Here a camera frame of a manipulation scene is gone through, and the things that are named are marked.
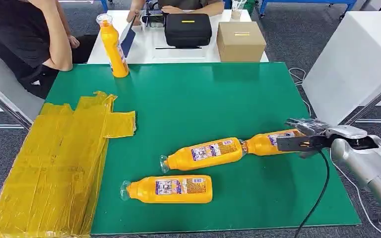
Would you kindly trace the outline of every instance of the bottle label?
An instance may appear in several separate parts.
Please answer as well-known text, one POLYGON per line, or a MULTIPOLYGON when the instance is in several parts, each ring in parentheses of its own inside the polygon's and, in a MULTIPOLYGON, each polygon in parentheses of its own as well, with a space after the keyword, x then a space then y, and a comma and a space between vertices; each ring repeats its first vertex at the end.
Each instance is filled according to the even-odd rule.
POLYGON ((124 51, 122 50, 122 46, 121 46, 120 41, 118 41, 118 43, 116 44, 116 48, 118 48, 119 55, 121 56, 122 62, 125 63, 126 59, 125 59, 124 51))
POLYGON ((269 141, 271 142, 271 145, 274 145, 276 146, 277 145, 277 138, 278 137, 295 137, 295 136, 299 136, 301 135, 299 133, 299 131, 297 130, 294 130, 294 131, 289 131, 289 132, 286 132, 286 133, 279 133, 279 134, 274 134, 274 135, 269 135, 268 138, 269 138, 269 141))
POLYGON ((159 179, 155 182, 155 194, 187 194, 205 193, 206 181, 204 178, 185 178, 180 182, 177 179, 159 179))
POLYGON ((220 156, 237 150, 233 140, 224 140, 211 145, 191 149, 194 161, 204 160, 209 157, 220 156))

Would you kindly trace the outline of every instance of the white table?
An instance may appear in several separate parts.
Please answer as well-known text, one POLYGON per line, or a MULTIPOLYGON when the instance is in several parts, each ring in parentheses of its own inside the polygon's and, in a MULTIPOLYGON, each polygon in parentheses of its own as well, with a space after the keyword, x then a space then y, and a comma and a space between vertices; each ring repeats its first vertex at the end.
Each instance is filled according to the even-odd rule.
POLYGON ((371 102, 381 92, 381 11, 348 12, 302 86, 331 125, 371 102))
MULTIPOLYGON (((113 17, 113 26, 119 33, 127 26, 126 18, 128 10, 110 10, 107 12, 113 17)), ((208 46, 201 49, 180 50, 155 48, 169 47, 166 44, 164 28, 144 28, 134 26, 132 29, 136 32, 132 46, 127 57, 128 63, 179 63, 179 62, 220 62, 220 56, 217 48, 217 30, 218 23, 230 21, 231 10, 224 10, 223 14, 210 17, 212 27, 212 37, 208 46)), ((247 10, 242 11, 240 21, 252 21, 247 10)), ((260 60, 268 62, 265 52, 260 60)), ((107 64, 109 58, 106 55, 100 33, 97 37, 94 48, 87 63, 107 64)))

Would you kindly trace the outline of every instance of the cardboard box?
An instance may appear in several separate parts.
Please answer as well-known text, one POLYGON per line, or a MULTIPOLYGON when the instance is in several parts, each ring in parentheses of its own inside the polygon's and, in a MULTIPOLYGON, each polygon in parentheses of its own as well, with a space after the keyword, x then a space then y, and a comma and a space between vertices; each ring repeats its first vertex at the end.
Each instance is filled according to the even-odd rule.
POLYGON ((256 22, 220 22, 217 46, 221 62, 259 62, 266 47, 256 22))

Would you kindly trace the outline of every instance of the black case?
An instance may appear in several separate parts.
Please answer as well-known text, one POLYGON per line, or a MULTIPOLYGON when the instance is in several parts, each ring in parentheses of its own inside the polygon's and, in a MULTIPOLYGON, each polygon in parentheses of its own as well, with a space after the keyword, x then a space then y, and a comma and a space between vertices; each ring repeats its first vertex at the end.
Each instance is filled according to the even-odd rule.
POLYGON ((168 14, 164 34, 169 46, 195 48, 209 44, 212 36, 207 14, 168 14))

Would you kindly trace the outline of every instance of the person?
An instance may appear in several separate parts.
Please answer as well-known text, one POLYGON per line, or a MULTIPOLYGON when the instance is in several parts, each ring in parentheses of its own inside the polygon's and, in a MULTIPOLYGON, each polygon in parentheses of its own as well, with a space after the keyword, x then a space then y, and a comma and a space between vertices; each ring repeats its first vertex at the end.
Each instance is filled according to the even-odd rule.
MULTIPOLYGON (((132 0, 127 16, 128 22, 132 21, 133 16, 139 15, 139 10, 144 7, 144 4, 145 0, 132 0)), ((222 0, 158 0, 158 5, 164 13, 205 13, 208 16, 215 16, 221 14, 224 10, 222 0)), ((133 24, 141 24, 138 17, 133 24)))
POLYGON ((0 0, 0 58, 40 98, 59 71, 87 62, 96 38, 75 38, 58 0, 0 0))

